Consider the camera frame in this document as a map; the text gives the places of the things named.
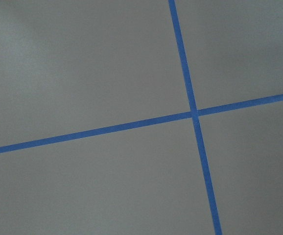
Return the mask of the blue tape line lengthwise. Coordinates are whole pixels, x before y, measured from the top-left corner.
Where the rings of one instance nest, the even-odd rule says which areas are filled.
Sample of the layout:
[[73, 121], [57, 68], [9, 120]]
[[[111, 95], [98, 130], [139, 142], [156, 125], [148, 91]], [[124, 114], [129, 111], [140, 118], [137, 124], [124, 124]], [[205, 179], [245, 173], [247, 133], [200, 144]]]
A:
[[212, 178], [211, 178], [208, 158], [207, 158], [207, 154], [206, 154], [204, 139], [203, 139], [203, 135], [202, 135], [198, 109], [197, 109], [197, 106], [196, 106], [194, 89], [192, 87], [192, 81], [191, 81], [191, 76], [190, 76], [190, 71], [189, 71], [189, 66], [188, 66], [183, 36], [182, 36], [182, 32], [181, 32], [181, 26], [180, 26], [180, 22], [179, 22], [178, 13], [177, 13], [177, 7], [176, 7], [175, 1], [173, 1], [173, 0], [169, 0], [168, 4], [169, 4], [169, 9], [170, 9], [174, 34], [175, 34], [175, 38], [176, 38], [180, 63], [181, 63], [181, 67], [182, 67], [182, 73], [183, 73], [183, 77], [184, 77], [184, 83], [185, 83], [185, 87], [186, 87], [186, 92], [187, 92], [187, 97], [188, 97], [188, 102], [189, 102], [189, 108], [190, 108], [190, 113], [191, 113], [191, 119], [192, 119], [193, 128], [194, 128], [194, 132], [195, 132], [195, 138], [196, 138], [197, 148], [198, 148], [198, 152], [199, 152], [203, 177], [204, 177], [204, 181], [205, 181], [205, 187], [206, 187], [208, 203], [209, 203], [209, 207], [210, 207], [210, 211], [211, 211], [214, 233], [216, 235], [221, 235], [221, 234], [223, 234], [223, 232], [222, 232], [222, 228], [221, 228], [221, 223], [220, 223], [219, 214], [218, 214], [218, 208], [217, 208], [214, 189], [213, 189], [213, 185], [212, 185]]

